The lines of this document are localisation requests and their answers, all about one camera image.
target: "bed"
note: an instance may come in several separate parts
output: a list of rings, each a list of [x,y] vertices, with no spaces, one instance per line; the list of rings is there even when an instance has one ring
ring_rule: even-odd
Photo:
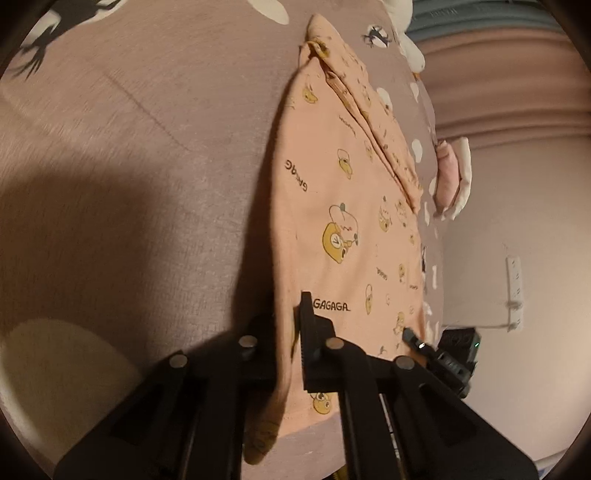
[[[60,0],[0,81],[0,398],[47,473],[157,360],[272,308],[269,139],[317,12],[414,154],[426,321],[441,323],[434,111],[378,0]],[[243,475],[320,479],[344,461],[334,416]]]

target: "wall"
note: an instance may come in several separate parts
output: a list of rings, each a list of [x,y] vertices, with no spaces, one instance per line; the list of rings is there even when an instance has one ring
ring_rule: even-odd
[[[467,403],[541,459],[591,410],[591,139],[476,150],[473,178],[444,240],[445,323],[507,322],[505,257],[521,257],[525,328],[480,331]]]

